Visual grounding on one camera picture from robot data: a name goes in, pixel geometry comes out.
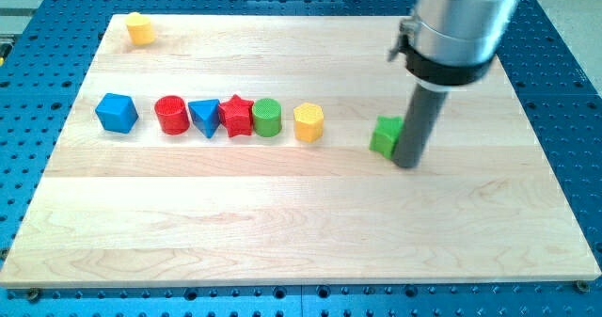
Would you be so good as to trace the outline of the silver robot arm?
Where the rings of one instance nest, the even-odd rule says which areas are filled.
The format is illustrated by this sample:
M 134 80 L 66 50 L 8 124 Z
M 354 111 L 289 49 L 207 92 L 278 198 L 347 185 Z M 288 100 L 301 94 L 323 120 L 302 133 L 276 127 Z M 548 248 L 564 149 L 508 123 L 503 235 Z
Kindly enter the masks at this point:
M 399 25 L 388 61 L 405 56 L 405 68 L 433 91 L 483 78 L 519 0 L 417 0 Z

